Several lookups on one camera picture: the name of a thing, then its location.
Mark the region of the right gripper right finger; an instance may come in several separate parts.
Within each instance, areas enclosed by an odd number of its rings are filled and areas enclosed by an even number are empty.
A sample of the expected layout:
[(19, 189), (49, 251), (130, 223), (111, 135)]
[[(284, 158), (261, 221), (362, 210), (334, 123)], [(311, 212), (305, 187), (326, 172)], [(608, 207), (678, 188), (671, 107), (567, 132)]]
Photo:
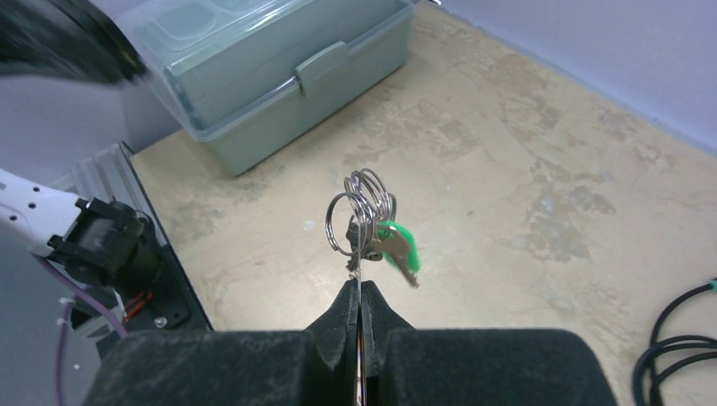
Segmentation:
[(545, 328), (417, 329), (361, 287), (370, 405), (614, 405), (593, 350)]

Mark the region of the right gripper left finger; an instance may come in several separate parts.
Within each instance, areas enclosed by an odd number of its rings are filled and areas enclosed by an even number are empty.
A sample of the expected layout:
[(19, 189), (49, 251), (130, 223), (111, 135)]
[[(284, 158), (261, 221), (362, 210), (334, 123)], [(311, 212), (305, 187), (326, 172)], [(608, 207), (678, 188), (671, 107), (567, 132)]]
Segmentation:
[(101, 362), (86, 405), (353, 405), (359, 285), (301, 331), (137, 332)]

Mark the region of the green tagged key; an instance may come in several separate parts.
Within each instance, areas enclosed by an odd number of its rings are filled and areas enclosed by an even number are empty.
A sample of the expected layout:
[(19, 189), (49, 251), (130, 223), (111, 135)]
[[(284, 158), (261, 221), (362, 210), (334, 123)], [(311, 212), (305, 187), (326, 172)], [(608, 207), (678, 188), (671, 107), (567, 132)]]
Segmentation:
[(413, 235), (396, 222), (381, 222), (376, 227), (373, 248), (402, 274), (408, 285), (419, 287), (421, 260)]

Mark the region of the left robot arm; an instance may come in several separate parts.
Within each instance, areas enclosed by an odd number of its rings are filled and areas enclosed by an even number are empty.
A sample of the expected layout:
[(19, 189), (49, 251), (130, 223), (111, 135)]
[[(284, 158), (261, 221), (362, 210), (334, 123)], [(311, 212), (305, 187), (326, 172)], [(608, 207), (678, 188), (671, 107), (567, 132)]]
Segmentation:
[(136, 76), (112, 28), (136, 1), (1, 4), (1, 166), (45, 184), (123, 142), (140, 151), (178, 122)]

